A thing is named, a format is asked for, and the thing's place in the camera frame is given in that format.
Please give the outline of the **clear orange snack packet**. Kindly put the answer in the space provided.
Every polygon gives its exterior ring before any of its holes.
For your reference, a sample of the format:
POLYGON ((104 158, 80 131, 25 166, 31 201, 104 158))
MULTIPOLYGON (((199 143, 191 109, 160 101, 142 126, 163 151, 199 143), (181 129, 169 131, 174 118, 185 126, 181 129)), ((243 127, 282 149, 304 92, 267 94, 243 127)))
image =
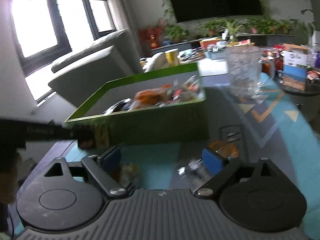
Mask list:
POLYGON ((236 145, 232 142, 224 142, 222 140, 216 140, 214 142, 211 142, 208 145, 208 148, 217 153, 218 155, 229 158, 229 157, 240 157, 240 153, 238 151, 238 148, 236 145))

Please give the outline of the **silver wrapped candy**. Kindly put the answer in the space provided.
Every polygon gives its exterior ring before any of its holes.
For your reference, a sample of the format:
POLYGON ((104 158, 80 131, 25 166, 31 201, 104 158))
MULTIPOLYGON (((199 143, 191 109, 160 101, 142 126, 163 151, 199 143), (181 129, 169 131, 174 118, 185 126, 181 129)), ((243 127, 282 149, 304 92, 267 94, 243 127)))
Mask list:
POLYGON ((178 174, 182 177, 193 176, 204 178, 207 176, 206 167, 204 166, 202 159, 191 160, 188 165, 178 169, 178 174))

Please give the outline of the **green snack box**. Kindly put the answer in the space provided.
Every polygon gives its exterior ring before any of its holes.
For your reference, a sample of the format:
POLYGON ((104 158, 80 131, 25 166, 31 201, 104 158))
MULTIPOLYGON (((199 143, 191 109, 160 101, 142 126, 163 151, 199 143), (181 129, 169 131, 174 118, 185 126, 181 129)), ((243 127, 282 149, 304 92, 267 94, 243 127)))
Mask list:
POLYGON ((175 81, 183 84, 192 76, 201 79, 195 63, 109 81, 65 120, 65 124, 68 127, 90 125, 99 130, 105 129, 111 145, 206 140, 209 138, 209 128, 202 83, 199 84, 199 97, 195 100, 104 115, 104 111, 116 102, 132 99, 140 91, 159 88, 175 81))

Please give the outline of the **orange snack bag in box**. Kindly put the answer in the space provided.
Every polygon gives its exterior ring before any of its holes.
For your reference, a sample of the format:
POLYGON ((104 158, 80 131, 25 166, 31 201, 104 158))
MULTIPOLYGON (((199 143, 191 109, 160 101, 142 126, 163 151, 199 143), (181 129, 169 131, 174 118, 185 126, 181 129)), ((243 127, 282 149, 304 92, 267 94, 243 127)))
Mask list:
POLYGON ((132 109, 156 106, 158 103, 167 103, 169 101, 168 91, 171 85, 146 89, 135 94, 132 109))

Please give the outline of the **white round table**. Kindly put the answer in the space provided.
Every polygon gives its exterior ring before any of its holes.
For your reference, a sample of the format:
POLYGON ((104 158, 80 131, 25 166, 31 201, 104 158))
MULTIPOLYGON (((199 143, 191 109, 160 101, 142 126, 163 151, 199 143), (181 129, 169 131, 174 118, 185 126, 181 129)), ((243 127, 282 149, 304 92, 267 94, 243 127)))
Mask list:
POLYGON ((200 76, 225 75, 228 73, 226 60, 201 59, 197 62, 200 76))

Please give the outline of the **clear glass mug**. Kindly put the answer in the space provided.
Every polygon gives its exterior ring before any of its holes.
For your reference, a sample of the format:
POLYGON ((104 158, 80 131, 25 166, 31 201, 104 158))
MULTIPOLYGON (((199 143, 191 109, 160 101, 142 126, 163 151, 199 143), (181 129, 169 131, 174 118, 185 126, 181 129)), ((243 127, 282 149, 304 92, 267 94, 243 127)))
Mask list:
POLYGON ((276 68, 271 60, 263 59, 263 51, 256 46, 234 46, 225 50, 229 87, 235 96, 252 97, 259 93, 265 84, 261 82, 260 73, 263 64, 269 65, 269 80, 272 80, 276 68))

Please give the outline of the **grey sofa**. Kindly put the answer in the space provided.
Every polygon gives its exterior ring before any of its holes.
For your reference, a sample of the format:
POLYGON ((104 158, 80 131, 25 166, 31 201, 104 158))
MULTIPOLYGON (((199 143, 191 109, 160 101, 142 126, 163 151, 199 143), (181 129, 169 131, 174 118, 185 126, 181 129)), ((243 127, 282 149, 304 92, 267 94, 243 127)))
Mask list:
POLYGON ((48 86, 76 107, 108 81, 143 72, 131 33, 114 31, 82 51, 73 51, 54 62, 48 86))

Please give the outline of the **white cushion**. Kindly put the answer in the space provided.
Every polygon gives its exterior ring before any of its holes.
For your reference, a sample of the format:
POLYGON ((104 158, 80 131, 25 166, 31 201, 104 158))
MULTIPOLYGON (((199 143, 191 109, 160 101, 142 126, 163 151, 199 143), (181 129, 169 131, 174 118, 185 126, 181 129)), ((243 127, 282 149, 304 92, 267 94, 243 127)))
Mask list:
POLYGON ((159 70, 163 68, 168 68, 170 64, 167 61, 166 55, 164 52, 157 53, 150 58, 147 58, 146 63, 144 64, 144 72, 150 72, 153 70, 159 70))

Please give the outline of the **yellow tin can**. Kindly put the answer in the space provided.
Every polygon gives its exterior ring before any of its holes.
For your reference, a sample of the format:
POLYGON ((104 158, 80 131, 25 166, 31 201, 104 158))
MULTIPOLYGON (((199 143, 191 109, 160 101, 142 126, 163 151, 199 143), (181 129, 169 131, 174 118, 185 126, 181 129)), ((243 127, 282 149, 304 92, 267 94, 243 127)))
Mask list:
POLYGON ((178 66, 180 64, 178 59, 178 52, 178 49, 171 49, 164 52, 167 62, 170 66, 178 66))

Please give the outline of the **black framed window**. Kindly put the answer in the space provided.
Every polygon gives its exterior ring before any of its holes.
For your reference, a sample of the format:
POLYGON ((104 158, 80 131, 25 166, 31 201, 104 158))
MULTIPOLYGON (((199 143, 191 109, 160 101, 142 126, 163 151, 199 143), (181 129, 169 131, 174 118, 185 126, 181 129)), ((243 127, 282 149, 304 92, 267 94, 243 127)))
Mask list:
POLYGON ((11 18, 25 76, 116 31, 108 0, 11 0, 11 18))

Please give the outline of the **blue white carton box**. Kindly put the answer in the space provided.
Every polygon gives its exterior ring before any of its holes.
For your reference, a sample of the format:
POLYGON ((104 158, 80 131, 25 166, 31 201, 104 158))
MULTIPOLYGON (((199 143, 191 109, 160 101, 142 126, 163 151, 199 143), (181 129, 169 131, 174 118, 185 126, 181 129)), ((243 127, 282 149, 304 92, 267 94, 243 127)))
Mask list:
POLYGON ((284 43, 283 85, 305 91, 308 68, 308 48, 284 43))

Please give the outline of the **red flower decoration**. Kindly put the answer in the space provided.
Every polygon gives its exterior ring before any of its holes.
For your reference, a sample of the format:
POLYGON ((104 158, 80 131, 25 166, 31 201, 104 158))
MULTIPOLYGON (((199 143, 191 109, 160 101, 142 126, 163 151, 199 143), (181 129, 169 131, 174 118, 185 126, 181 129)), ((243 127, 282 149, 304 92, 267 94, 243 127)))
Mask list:
POLYGON ((160 47, 159 38, 164 34, 166 21, 159 18, 155 25, 148 25, 138 30, 138 36, 141 44, 147 46, 150 50, 160 47))

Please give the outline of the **spider plant in pot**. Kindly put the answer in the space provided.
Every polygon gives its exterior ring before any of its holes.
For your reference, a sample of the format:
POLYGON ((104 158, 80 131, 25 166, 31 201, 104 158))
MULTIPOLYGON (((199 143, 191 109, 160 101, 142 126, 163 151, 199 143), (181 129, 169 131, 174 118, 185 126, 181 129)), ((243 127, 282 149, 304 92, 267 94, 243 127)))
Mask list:
POLYGON ((243 28, 243 24, 236 19, 223 19, 224 29, 228 30, 230 42, 238 42, 237 33, 243 28))

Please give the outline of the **green potted plant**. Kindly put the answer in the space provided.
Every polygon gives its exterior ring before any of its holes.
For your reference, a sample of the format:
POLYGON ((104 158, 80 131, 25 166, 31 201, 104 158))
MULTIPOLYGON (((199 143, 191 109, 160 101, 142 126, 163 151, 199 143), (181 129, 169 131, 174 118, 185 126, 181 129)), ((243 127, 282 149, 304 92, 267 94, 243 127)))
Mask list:
POLYGON ((165 28, 165 33, 169 40, 174 43, 180 43, 189 36, 189 30, 183 29, 180 25, 169 24, 165 28))

